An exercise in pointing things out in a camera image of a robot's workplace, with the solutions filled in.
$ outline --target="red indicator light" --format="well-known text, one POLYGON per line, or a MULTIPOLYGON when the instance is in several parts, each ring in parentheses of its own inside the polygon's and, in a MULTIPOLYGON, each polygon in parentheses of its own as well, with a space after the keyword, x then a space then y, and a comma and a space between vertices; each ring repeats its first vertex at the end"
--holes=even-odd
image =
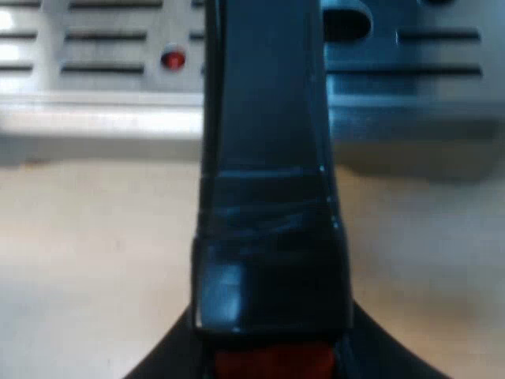
POLYGON ((183 50, 177 49, 166 51, 161 56, 161 64, 170 71, 179 71, 186 63, 186 54, 183 50))

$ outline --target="metal panel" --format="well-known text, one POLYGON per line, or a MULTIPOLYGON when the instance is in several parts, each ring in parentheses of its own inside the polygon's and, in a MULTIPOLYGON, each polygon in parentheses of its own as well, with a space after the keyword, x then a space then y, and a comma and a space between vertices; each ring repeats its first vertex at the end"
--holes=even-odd
MULTIPOLYGON (((184 130, 198 140, 203 7, 201 0, 0 1, 0 133, 173 140, 184 130), (160 64, 173 45, 187 55, 176 73, 160 64), (181 107, 192 116, 179 118, 181 107)), ((355 9, 371 22, 364 39, 325 48, 337 141, 496 135, 505 118, 505 2, 323 0, 328 9, 355 9)))

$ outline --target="black plastic handle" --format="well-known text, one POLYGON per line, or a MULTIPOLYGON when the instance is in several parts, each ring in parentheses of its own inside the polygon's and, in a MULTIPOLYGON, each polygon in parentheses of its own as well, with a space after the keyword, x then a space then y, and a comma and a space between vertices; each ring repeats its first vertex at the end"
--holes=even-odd
POLYGON ((207 2, 192 324, 207 339, 336 339, 351 326, 319 2, 207 2))

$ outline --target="curved black base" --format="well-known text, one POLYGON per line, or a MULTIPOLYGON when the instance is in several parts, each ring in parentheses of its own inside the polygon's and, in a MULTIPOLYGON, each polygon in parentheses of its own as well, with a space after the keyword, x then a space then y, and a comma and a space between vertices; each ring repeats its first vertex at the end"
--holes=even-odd
MULTIPOLYGON (((191 333, 187 313, 125 379, 204 378, 204 347, 191 333)), ((354 328, 335 350, 342 379, 447 378, 389 336, 358 304, 354 328)))

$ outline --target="red part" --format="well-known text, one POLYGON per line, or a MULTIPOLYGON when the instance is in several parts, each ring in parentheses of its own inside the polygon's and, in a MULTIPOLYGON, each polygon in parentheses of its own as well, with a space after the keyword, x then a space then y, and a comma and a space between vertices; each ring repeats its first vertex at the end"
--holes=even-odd
POLYGON ((215 354, 217 379, 332 379, 334 371, 335 356, 327 343, 215 354))
POLYGON ((186 54, 181 50, 169 51, 163 54, 161 63, 171 71, 178 71, 186 63, 186 54))

